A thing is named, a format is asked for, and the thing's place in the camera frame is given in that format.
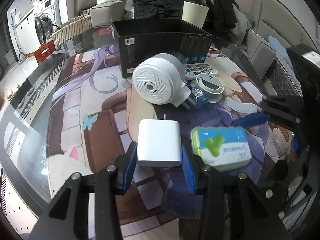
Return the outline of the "red gift bag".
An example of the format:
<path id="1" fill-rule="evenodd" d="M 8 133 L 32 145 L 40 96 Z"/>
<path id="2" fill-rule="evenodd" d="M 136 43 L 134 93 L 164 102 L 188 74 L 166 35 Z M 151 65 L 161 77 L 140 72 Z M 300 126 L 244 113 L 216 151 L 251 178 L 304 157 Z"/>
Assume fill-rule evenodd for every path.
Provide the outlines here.
<path id="1" fill-rule="evenodd" d="M 40 46 L 40 48 L 34 52 L 37 64 L 41 64 L 54 51 L 56 51 L 54 41 L 46 42 Z"/>

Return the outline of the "green white tissue pack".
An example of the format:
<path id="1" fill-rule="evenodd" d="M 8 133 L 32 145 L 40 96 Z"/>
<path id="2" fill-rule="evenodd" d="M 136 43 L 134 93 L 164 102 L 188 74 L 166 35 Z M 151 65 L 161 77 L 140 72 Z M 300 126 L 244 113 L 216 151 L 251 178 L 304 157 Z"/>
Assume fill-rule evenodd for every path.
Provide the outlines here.
<path id="1" fill-rule="evenodd" d="M 195 127 L 190 133 L 193 154 L 220 172 L 248 165 L 252 155 L 242 127 Z"/>

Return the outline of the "white washing machine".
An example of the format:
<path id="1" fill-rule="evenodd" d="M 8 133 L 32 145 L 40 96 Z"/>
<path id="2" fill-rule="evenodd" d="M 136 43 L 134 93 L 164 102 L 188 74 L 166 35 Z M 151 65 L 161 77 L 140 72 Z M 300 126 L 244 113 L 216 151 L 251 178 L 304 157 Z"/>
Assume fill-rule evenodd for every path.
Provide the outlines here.
<path id="1" fill-rule="evenodd" d="M 21 23 L 22 51 L 31 54 L 51 40 L 53 32 L 61 25 L 59 0 L 43 0 Z"/>

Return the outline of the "anime printed desk mat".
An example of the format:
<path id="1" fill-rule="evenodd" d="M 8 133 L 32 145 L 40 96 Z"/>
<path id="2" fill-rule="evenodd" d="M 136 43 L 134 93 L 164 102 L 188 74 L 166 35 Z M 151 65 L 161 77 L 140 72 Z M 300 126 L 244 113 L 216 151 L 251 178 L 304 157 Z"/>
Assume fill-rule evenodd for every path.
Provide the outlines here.
<path id="1" fill-rule="evenodd" d="M 125 237 L 140 236 L 186 222 L 199 216 L 200 197 L 193 196 L 173 161 L 191 150 L 195 127 L 222 127 L 250 114 L 262 101 L 255 83 L 240 69 L 248 59 L 239 51 L 210 48 L 206 61 L 195 66 L 198 73 L 217 71 L 223 92 L 202 107 L 154 105 L 136 91 L 131 78 L 122 77 L 117 58 L 105 53 L 93 68 L 95 51 L 71 56 L 61 63 L 56 87 L 72 85 L 53 100 L 47 135 L 48 180 L 55 195 L 74 172 L 99 172 L 124 154 L 131 142 L 138 144 L 138 159 L 155 166 L 137 165 L 131 186 L 117 198 L 121 231 Z"/>

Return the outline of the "woven laundry basket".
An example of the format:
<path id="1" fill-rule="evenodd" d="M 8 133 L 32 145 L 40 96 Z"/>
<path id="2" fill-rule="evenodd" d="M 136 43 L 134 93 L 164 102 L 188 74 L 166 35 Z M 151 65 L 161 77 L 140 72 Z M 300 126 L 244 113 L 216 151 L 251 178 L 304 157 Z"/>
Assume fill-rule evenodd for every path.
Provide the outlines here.
<path id="1" fill-rule="evenodd" d="M 62 24 L 51 35 L 56 47 L 60 47 L 72 38 L 84 33 L 92 26 L 90 14 L 77 16 Z"/>

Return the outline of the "black jacket on sofa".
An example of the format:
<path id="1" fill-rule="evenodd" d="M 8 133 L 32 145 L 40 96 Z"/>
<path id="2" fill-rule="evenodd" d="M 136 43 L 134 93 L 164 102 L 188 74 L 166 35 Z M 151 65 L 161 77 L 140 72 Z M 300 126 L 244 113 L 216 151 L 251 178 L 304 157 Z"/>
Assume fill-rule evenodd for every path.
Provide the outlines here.
<path id="1" fill-rule="evenodd" d="M 184 2 L 194 0 L 133 0 L 134 19 L 141 18 L 182 18 Z"/>

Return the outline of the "black cardboard box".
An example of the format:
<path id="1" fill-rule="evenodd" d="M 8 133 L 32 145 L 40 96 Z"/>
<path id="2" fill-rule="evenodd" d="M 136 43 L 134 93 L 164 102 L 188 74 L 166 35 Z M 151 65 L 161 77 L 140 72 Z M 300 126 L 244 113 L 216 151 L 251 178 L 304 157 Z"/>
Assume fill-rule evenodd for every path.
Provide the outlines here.
<path id="1" fill-rule="evenodd" d="M 123 77 L 159 53 L 180 53 L 187 63 L 204 63 L 213 36 L 179 19 L 140 18 L 111 23 L 114 52 Z"/>

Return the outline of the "round white smoke detector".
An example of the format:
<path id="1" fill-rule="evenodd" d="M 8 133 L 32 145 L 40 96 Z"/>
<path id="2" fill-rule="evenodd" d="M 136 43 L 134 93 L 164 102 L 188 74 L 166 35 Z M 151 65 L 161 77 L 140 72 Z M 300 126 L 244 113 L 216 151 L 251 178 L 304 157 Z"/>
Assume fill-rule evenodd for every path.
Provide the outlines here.
<path id="1" fill-rule="evenodd" d="M 217 103 L 222 99 L 224 86 L 222 82 L 211 74 L 200 74 L 195 79 L 196 88 L 203 91 L 210 103 Z"/>

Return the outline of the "dark clothes pile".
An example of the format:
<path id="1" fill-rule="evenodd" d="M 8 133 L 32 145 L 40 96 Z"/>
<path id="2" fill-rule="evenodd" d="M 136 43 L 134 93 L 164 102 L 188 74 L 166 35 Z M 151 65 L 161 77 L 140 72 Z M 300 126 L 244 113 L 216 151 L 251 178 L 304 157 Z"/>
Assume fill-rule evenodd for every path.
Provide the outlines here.
<path id="1" fill-rule="evenodd" d="M 233 7 L 238 7 L 235 0 L 194 0 L 197 4 L 209 8 L 203 30 L 215 37 L 231 41 L 229 34 L 238 22 Z"/>

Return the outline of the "white power adapter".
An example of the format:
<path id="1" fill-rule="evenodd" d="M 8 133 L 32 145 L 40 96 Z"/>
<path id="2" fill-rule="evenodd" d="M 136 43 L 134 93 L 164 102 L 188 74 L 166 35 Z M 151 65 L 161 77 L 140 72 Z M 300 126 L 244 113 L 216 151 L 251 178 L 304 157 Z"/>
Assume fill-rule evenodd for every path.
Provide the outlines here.
<path id="1" fill-rule="evenodd" d="M 139 122 L 137 164 L 176 167 L 182 163 L 180 124 L 175 120 L 143 119 Z"/>

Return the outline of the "white colourful button remote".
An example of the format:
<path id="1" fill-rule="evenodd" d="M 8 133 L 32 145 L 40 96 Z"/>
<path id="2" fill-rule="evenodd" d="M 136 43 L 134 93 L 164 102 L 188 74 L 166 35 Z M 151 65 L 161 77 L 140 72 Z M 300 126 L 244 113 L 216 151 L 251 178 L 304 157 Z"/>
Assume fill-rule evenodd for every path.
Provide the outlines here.
<path id="1" fill-rule="evenodd" d="M 185 79 L 194 80 L 200 74 L 210 74 L 217 76 L 219 72 L 207 63 L 185 65 Z"/>

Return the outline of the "cream tumbler cup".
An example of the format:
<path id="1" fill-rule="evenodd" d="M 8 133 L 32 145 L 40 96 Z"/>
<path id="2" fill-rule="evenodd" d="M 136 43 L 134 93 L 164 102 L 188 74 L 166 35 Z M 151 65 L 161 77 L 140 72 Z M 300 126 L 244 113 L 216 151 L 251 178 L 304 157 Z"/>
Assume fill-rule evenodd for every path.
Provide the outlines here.
<path id="1" fill-rule="evenodd" d="M 199 28 L 202 28 L 206 20 L 208 11 L 209 8 L 204 5 L 184 1 L 182 20 Z"/>

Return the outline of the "grey sofa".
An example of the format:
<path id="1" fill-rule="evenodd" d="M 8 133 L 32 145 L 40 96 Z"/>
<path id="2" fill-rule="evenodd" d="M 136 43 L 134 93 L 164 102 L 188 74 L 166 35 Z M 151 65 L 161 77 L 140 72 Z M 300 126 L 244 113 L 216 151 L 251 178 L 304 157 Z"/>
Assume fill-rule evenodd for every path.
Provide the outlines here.
<path id="1" fill-rule="evenodd" d="M 88 14 L 92 26 L 126 18 L 181 19 L 185 2 L 208 8 L 203 30 L 243 50 L 258 74 L 264 75 L 282 46 L 314 46 L 301 23 L 276 0 L 74 0 L 75 12 Z"/>

